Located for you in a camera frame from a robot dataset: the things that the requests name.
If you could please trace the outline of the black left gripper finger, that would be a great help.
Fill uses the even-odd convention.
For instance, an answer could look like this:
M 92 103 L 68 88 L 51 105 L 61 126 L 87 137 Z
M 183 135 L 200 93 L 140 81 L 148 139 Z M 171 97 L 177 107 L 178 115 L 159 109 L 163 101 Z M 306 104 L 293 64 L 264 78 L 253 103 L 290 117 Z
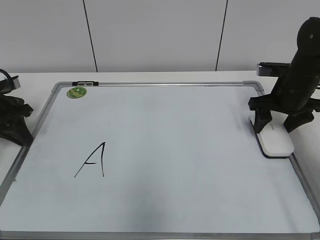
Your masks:
M 0 137 L 16 145 L 31 145 L 34 141 L 23 116 L 1 123 Z

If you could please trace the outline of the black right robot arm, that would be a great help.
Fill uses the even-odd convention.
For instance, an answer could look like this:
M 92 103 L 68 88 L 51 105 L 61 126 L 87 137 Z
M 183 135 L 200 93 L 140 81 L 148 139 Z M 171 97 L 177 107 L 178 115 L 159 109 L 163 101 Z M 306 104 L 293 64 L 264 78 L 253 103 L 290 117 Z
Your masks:
M 260 133 L 271 122 L 271 112 L 287 115 L 283 125 L 288 133 L 314 120 L 320 111 L 319 99 L 312 98 L 320 86 L 320 19 L 310 17 L 300 27 L 297 51 L 291 63 L 262 62 L 264 76 L 277 77 L 269 94 L 251 97 L 253 129 Z

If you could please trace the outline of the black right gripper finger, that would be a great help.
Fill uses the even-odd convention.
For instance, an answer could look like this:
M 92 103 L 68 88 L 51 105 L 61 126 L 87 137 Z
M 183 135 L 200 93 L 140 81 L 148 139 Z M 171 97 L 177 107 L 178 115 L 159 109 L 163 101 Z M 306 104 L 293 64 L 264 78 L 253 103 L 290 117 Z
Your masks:
M 269 109 L 256 109 L 254 113 L 254 132 L 260 133 L 272 119 Z
M 308 124 L 314 120 L 312 112 L 304 112 L 298 115 L 289 115 L 284 121 L 283 125 L 288 133 L 291 133 L 296 128 Z

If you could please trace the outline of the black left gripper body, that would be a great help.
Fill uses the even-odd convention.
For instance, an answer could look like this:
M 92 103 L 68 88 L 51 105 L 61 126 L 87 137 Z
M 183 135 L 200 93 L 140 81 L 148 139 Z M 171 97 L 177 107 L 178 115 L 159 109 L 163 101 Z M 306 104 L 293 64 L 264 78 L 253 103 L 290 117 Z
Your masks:
M 18 117 L 29 117 L 33 108 L 25 103 L 22 98 L 1 95 L 0 96 L 0 123 L 4 124 Z

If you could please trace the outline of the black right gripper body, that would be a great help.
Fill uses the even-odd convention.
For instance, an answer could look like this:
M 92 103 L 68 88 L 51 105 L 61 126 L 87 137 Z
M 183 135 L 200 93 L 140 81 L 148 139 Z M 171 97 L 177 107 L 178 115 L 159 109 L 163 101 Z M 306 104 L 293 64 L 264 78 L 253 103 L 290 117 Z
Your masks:
M 278 77 L 269 94 L 252 97 L 249 109 L 266 109 L 296 116 L 320 111 L 320 101 L 312 98 L 320 83 L 320 58 L 294 59 L 288 70 Z

